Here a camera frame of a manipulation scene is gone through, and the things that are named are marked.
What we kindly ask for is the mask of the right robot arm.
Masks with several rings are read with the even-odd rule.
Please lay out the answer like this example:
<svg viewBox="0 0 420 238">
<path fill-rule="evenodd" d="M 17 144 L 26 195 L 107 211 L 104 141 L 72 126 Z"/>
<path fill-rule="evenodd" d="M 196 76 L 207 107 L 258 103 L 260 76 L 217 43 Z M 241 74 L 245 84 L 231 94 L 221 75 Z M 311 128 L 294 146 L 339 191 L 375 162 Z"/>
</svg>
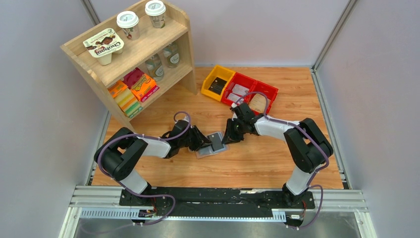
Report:
<svg viewBox="0 0 420 238">
<path fill-rule="evenodd" d="M 288 207 L 302 202 L 315 174 L 328 166 L 333 155 L 330 142 L 313 119 L 288 121 L 260 113 L 256 115 L 246 103 L 231 105 L 233 116 L 227 119 L 223 144 L 238 143 L 245 134 L 270 136 L 284 141 L 295 163 L 291 177 L 283 186 L 282 200 Z"/>
</svg>

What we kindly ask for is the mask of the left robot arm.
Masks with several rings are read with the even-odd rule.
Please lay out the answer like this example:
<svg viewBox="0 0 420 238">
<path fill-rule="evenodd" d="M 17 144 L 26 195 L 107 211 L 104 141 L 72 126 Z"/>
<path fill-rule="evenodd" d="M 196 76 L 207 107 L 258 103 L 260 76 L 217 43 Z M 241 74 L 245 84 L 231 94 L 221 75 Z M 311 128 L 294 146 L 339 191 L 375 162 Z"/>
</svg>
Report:
<svg viewBox="0 0 420 238">
<path fill-rule="evenodd" d="M 123 127 L 96 151 L 94 161 L 102 173 L 124 186 L 132 193 L 132 199 L 144 206 L 150 202 L 152 193 L 150 184 L 135 170 L 142 156 L 169 159 L 181 148 L 198 151 L 211 145 L 195 125 L 181 119 L 159 138 L 135 134 Z"/>
</svg>

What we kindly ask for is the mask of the beige card holder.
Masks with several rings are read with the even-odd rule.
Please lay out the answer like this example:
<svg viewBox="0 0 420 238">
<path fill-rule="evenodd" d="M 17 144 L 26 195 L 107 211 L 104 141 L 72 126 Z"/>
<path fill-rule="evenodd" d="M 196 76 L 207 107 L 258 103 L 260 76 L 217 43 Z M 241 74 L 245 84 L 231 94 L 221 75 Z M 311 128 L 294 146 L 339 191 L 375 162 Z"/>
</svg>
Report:
<svg viewBox="0 0 420 238">
<path fill-rule="evenodd" d="M 198 150 L 196 152 L 196 157 L 197 157 L 197 159 L 201 159 L 201 158 L 208 157 L 208 156 L 213 156 L 213 155 L 216 155 L 216 154 L 219 154 L 219 153 L 213 153 L 212 150 L 211 150 L 211 146 L 208 146 L 206 148 L 202 148 L 202 149 Z"/>
</svg>

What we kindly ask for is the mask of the dark grey credit card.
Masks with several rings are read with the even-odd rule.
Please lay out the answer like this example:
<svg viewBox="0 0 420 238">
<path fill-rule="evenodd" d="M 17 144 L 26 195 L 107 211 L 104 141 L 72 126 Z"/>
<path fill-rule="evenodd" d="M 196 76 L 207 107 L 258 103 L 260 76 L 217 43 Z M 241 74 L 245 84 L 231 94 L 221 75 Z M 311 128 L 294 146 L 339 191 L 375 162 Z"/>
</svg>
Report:
<svg viewBox="0 0 420 238">
<path fill-rule="evenodd" d="M 207 136 L 211 141 L 211 150 L 213 153 L 220 153 L 228 149 L 227 145 L 222 143 L 223 134 L 218 131 Z"/>
</svg>

